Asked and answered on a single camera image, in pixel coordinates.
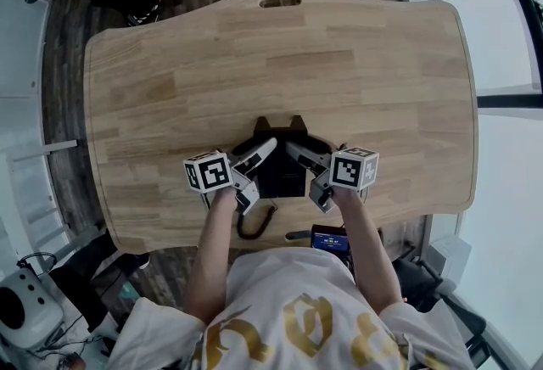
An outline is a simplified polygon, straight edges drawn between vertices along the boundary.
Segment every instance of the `white t-shirt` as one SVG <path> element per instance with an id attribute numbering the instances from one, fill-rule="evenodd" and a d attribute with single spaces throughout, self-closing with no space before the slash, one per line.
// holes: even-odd
<path id="1" fill-rule="evenodd" d="M 227 304 L 209 326 L 137 301 L 109 369 L 473 368 L 442 301 L 426 314 L 405 303 L 377 315 L 334 255 L 270 249 L 238 258 Z"/>

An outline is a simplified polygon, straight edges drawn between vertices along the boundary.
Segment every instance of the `black device mount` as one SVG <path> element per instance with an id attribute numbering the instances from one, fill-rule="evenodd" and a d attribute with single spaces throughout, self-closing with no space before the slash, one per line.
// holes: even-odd
<path id="1" fill-rule="evenodd" d="M 311 136 L 300 115 L 293 117 L 289 127 L 272 127 L 260 116 L 253 137 L 235 147 L 232 154 L 242 155 L 271 137 L 276 138 L 277 147 L 248 177 L 255 180 L 262 199 L 304 197 L 306 169 L 287 154 L 285 143 L 295 142 L 316 154 L 331 154 L 333 146 Z"/>

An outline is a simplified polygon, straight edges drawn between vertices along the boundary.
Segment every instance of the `black cable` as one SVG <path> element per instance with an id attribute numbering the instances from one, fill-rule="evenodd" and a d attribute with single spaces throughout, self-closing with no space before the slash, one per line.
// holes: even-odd
<path id="1" fill-rule="evenodd" d="M 117 278 L 114 279 L 114 280 L 109 284 L 109 286 L 106 288 L 106 290 L 104 290 L 104 291 L 100 294 L 100 296 L 99 296 L 98 298 L 101 298 L 102 296 L 104 296 L 104 295 L 105 295 L 105 292 L 107 292 L 109 289 L 111 289 L 111 286 L 117 282 L 117 280 L 120 278 L 120 275 L 122 275 L 122 269 L 119 271 L 119 275 L 117 275 Z"/>
<path id="2" fill-rule="evenodd" d="M 37 350 L 36 352 L 44 352 L 45 350 L 54 350 L 53 348 L 51 348 L 52 345 L 54 345 L 57 341 L 59 341 L 60 339 L 62 339 L 67 333 L 68 331 L 70 331 L 70 329 L 77 323 L 81 320 L 81 318 L 83 317 L 83 315 L 81 314 L 69 327 L 66 328 L 66 330 L 53 342 L 53 343 L 50 343 L 48 345 L 48 347 L 42 347 L 41 349 Z"/>
<path id="3" fill-rule="evenodd" d="M 81 348 L 81 351 L 77 354 L 79 356 L 83 355 L 83 352 L 85 351 L 85 348 L 87 347 L 88 343 L 84 343 L 83 347 Z"/>
<path id="4" fill-rule="evenodd" d="M 200 198 L 202 199 L 202 202 L 204 203 L 204 207 L 207 209 L 207 211 L 210 211 L 211 205 L 210 205 L 209 199 L 207 198 L 207 193 L 201 193 Z"/>
<path id="5" fill-rule="evenodd" d="M 79 354 L 78 354 L 79 356 L 81 356 L 81 354 L 83 353 L 83 351 L 85 350 L 85 347 L 87 345 L 90 345 L 91 343 L 96 343 L 97 341 L 100 341 L 102 338 L 103 338 L 102 335 L 99 335 L 98 337 L 92 337 L 91 339 L 84 339 L 82 341 L 72 341 L 72 342 L 69 342 L 69 343 L 64 343 L 63 345 L 60 345 L 58 347 L 58 349 L 40 349 L 40 350 L 36 350 L 36 352 L 32 352 L 31 350 L 27 350 L 26 352 L 28 352 L 29 354 L 31 354 L 35 358 L 43 361 L 48 356 L 51 356 L 51 355 L 70 356 L 72 352 L 70 354 L 65 354 L 63 352 L 58 351 L 58 350 L 62 349 L 65 346 L 83 345 L 83 348 L 81 349 L 81 352 L 79 352 Z M 44 355 L 44 356 L 36 355 L 36 353 L 45 352 L 46 350 L 51 350 L 51 351 L 49 353 L 47 353 L 46 355 Z"/>
<path id="6" fill-rule="evenodd" d="M 260 225 L 258 231 L 256 233 L 253 233 L 253 234 L 246 234 L 244 232 L 244 218 L 245 218 L 245 216 L 239 215 L 238 224 L 236 225 L 236 229 L 238 230 L 238 236 L 240 238 L 244 238 L 245 240 L 255 240 L 255 239 L 259 238 L 264 233 L 264 231 L 267 229 L 268 225 L 270 225 L 270 221 L 272 220 L 273 214 L 276 211 L 277 211 L 277 207 L 275 205 L 270 207 L 270 209 L 268 210 L 268 212 L 266 214 L 266 217 L 264 218 L 264 221 Z"/>
<path id="7" fill-rule="evenodd" d="M 34 272 L 34 269 L 32 269 L 32 266 L 27 263 L 26 261 L 31 258 L 31 257 L 40 257 L 40 256 L 47 256 L 47 257 L 51 257 L 53 259 L 53 264 L 49 267 L 49 269 L 46 271 L 46 272 L 42 272 L 40 273 L 39 275 L 36 275 L 37 277 L 40 277 L 41 275 L 43 275 L 44 273 L 50 273 L 51 270 L 55 267 L 55 265 L 57 264 L 57 256 L 55 254 L 51 254 L 50 252 L 33 252 L 32 254 L 29 254 L 29 255 L 25 255 L 23 258 L 21 258 L 19 261 L 17 261 L 17 267 L 19 269 L 22 269 L 23 267 L 27 267 L 29 269 L 31 269 L 33 272 Z"/>

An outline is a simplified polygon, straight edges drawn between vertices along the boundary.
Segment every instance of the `sleeve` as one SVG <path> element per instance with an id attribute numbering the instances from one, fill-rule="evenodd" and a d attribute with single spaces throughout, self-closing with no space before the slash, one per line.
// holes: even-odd
<path id="1" fill-rule="evenodd" d="M 420 363 L 435 370 L 474 368 L 443 300 L 424 314 L 405 303 L 393 304 L 381 311 L 379 317 L 394 335 L 410 366 Z"/>
<path id="2" fill-rule="evenodd" d="M 205 324 L 169 306 L 137 300 L 120 332 L 108 370 L 153 370 L 190 356 Z"/>

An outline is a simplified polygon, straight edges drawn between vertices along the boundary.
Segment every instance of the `black chair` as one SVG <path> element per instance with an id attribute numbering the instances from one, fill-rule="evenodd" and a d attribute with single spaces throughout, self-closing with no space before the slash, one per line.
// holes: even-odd
<path id="1" fill-rule="evenodd" d="M 410 260 L 415 248 L 415 245 L 411 244 L 411 248 L 392 263 L 400 281 L 402 296 L 420 312 L 430 311 L 438 300 L 443 300 L 471 333 L 472 337 L 466 342 L 467 353 L 475 368 L 479 368 L 490 358 L 491 353 L 483 338 L 486 321 L 448 296 L 437 292 L 443 278 L 426 261 Z"/>

